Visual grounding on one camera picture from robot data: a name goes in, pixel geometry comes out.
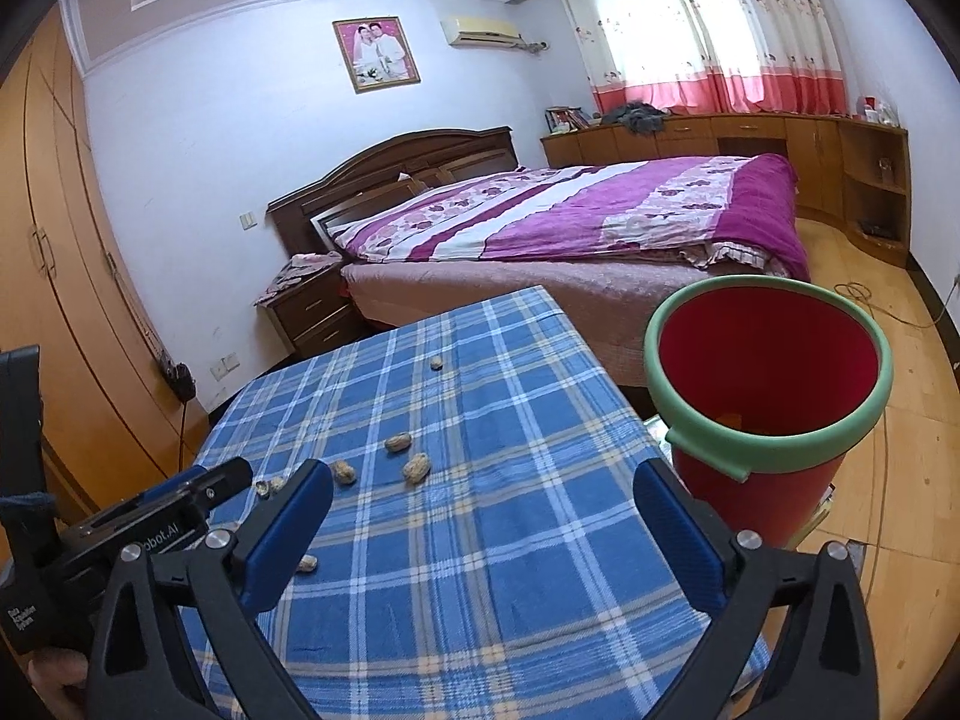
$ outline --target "purple blanket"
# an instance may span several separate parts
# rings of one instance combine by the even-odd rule
[[[498,173],[429,191],[337,240],[372,263],[613,257],[699,266],[713,261],[712,247],[732,243],[808,280],[796,183],[774,154]]]

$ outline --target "white wall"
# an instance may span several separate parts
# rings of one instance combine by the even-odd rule
[[[587,117],[597,110],[587,68],[562,0],[521,0],[511,5],[512,18],[528,41],[545,40],[550,50],[534,60],[534,73],[549,105],[582,107]]]
[[[330,23],[400,16],[422,82],[355,95]],[[286,352],[253,300],[286,255],[267,204],[357,151],[432,127],[514,129],[544,165],[549,103],[523,52],[453,49],[440,18],[492,0],[301,0],[178,29],[85,79],[104,202],[162,340],[212,409]],[[253,211],[247,232],[239,215]],[[210,367],[241,365],[215,382]]]
[[[909,130],[910,250],[944,299],[960,271],[960,82],[906,0],[833,2],[851,45],[847,75],[861,94],[894,103]],[[960,300],[950,315],[960,325]]]

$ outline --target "nightstand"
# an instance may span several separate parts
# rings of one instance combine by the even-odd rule
[[[304,360],[373,334],[340,294],[340,266],[311,275],[262,305],[287,349]]]

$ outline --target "pink floral curtain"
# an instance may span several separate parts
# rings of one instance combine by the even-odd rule
[[[597,104],[846,113],[820,0],[565,0]]]

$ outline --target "wooden floor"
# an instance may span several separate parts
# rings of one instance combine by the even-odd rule
[[[814,283],[859,281],[872,302],[930,322],[906,271],[854,248],[827,225],[798,221]],[[960,635],[960,392],[936,330],[877,314],[894,352],[884,418],[837,474],[832,512],[800,546],[867,543],[862,586],[877,668],[880,717],[902,720]]]

